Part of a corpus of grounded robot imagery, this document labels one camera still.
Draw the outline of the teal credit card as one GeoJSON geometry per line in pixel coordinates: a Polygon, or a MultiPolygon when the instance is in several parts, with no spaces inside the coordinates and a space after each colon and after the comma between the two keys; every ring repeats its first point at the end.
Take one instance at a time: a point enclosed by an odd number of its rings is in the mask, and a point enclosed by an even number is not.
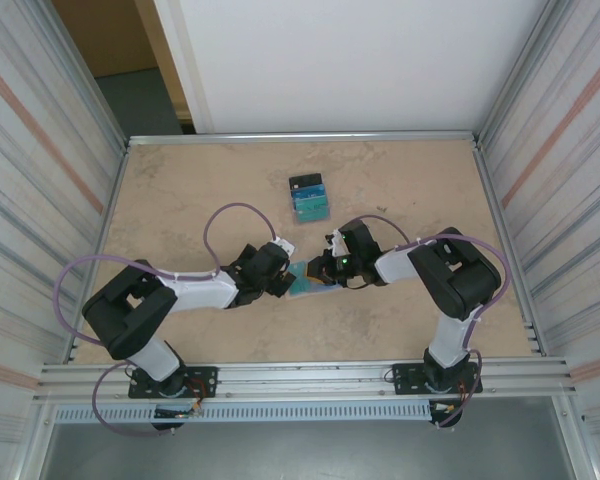
{"type": "Polygon", "coordinates": [[[291,273],[295,280],[287,291],[290,298],[300,297],[310,294],[313,291],[313,283],[306,276],[307,263],[304,261],[293,263],[289,266],[288,272],[291,273]]]}

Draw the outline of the clear acrylic card stand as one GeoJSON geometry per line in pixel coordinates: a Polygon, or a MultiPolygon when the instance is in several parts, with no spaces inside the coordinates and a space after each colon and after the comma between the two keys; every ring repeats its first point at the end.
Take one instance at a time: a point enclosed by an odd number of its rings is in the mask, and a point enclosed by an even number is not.
{"type": "Polygon", "coordinates": [[[294,218],[299,224],[322,221],[330,216],[326,186],[320,173],[292,176],[288,183],[294,218]]]}

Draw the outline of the green card with chip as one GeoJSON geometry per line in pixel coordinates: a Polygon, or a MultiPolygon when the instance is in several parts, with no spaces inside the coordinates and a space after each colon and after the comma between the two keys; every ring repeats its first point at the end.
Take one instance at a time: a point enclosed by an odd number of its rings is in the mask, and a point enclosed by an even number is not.
{"type": "Polygon", "coordinates": [[[330,207],[325,197],[315,197],[294,201],[294,213],[298,223],[325,220],[330,215],[330,207]]]}

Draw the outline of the blue card with logo print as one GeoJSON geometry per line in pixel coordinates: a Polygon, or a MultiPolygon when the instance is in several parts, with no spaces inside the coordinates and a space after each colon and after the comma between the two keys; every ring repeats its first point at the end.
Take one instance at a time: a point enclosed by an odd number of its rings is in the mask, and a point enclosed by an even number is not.
{"type": "Polygon", "coordinates": [[[311,186],[291,190],[291,198],[294,201],[301,201],[304,199],[315,198],[315,197],[324,197],[325,195],[326,195],[326,189],[323,184],[311,185],[311,186]]]}

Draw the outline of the black credit card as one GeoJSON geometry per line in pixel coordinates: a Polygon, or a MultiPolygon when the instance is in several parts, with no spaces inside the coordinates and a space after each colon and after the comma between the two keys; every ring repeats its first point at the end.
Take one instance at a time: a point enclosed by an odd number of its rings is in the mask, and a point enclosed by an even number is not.
{"type": "Polygon", "coordinates": [[[323,180],[320,173],[297,175],[289,178],[289,187],[291,190],[312,188],[322,183],[323,180]]]}

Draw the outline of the brown wooden door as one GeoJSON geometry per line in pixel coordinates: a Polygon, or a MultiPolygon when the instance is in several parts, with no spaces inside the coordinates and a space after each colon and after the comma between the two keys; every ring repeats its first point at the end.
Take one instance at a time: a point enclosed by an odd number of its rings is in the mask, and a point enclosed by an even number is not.
{"type": "Polygon", "coordinates": [[[154,0],[51,0],[123,132],[196,132],[154,0]]]}

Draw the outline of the wide aluminium mounting rail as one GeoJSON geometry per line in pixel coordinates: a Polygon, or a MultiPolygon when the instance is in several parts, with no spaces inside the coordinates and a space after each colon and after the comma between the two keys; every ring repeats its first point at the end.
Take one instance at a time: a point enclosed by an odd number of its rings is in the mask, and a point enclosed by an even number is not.
{"type": "MultiPolygon", "coordinates": [[[[389,361],[224,363],[216,402],[367,400],[393,397],[389,361]]],[[[50,365],[42,369],[33,400],[85,403],[104,365],[50,365]]],[[[551,357],[486,358],[481,373],[486,398],[551,397],[576,393],[566,361],[551,357]]]]}

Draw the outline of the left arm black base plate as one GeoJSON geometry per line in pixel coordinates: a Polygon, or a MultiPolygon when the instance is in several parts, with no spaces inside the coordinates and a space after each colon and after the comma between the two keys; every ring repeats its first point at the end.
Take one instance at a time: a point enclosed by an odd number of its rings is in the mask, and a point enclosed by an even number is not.
{"type": "Polygon", "coordinates": [[[195,399],[214,398],[218,385],[217,367],[181,366],[168,378],[154,380],[142,369],[131,373],[128,397],[131,399],[195,399]]]}

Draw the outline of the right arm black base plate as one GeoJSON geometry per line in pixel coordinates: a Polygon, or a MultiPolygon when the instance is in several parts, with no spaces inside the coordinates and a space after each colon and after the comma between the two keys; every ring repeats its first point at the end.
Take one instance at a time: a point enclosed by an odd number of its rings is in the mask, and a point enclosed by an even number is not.
{"type": "Polygon", "coordinates": [[[455,380],[447,386],[433,387],[427,380],[422,362],[398,363],[391,366],[391,376],[396,395],[460,395],[468,393],[478,382],[476,392],[483,391],[482,381],[477,379],[478,364],[469,362],[455,380]]]}

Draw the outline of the long aluminium table rail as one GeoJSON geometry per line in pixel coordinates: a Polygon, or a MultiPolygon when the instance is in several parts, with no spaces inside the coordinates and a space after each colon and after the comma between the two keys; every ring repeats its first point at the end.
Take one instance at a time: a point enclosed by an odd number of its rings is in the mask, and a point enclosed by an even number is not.
{"type": "Polygon", "coordinates": [[[322,143],[322,142],[384,142],[384,141],[474,141],[471,131],[417,130],[377,132],[300,132],[300,133],[238,133],[131,136],[130,146],[207,145],[254,143],[322,143]]]}

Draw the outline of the aluminium side rail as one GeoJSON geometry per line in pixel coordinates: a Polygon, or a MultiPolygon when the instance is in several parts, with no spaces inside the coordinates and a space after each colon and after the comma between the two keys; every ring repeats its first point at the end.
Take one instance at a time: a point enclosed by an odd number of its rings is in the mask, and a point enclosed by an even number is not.
{"type": "MultiPolygon", "coordinates": [[[[125,150],[121,158],[120,165],[117,168],[116,175],[112,181],[107,203],[105,204],[105,210],[100,220],[98,236],[96,237],[95,246],[92,248],[94,254],[101,254],[106,244],[111,221],[113,219],[117,200],[119,197],[121,184],[129,160],[130,150],[131,146],[129,143],[127,143],[125,145],[125,150]]],[[[94,286],[96,284],[98,269],[98,260],[92,260],[87,264],[85,270],[85,277],[82,281],[81,288],[79,290],[77,304],[73,308],[72,316],[67,320],[69,326],[72,329],[76,330],[78,333],[82,332],[84,326],[84,319],[82,318],[81,308],[93,292],[94,286]]],[[[75,358],[75,350],[83,343],[83,340],[78,338],[75,333],[68,332],[68,334],[69,337],[66,341],[66,348],[64,349],[64,353],[60,360],[61,364],[71,363],[75,358]]]]}
{"type": "Polygon", "coordinates": [[[473,148],[473,157],[486,195],[487,203],[494,220],[499,241],[510,266],[511,283],[516,294],[524,324],[526,327],[529,327],[532,330],[530,337],[532,352],[536,355],[546,357],[547,352],[544,345],[544,335],[538,324],[539,314],[535,307],[530,289],[527,285],[527,281],[524,277],[522,264],[518,259],[513,237],[509,233],[504,215],[504,208],[502,207],[500,200],[497,198],[496,190],[492,182],[491,175],[488,171],[485,155],[477,145],[475,145],[473,148]]]}

